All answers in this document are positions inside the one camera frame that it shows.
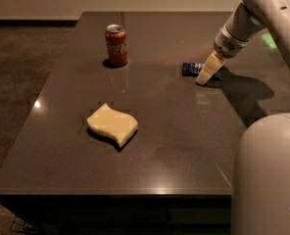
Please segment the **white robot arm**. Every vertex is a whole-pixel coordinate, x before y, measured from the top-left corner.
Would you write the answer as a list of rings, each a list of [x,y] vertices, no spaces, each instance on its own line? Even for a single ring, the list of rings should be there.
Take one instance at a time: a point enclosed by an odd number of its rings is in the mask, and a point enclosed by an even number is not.
[[[267,28],[290,70],[290,0],[241,0],[220,29],[196,82]],[[290,113],[264,117],[243,134],[235,156],[231,235],[290,235]]]

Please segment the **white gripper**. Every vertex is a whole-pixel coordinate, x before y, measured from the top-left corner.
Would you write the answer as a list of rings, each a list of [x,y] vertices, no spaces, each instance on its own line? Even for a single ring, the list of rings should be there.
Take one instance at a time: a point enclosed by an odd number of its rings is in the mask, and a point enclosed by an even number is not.
[[[224,58],[237,56],[247,46],[249,38],[247,30],[232,30],[225,24],[215,38],[215,51],[206,60],[196,82],[205,85],[224,66]]]

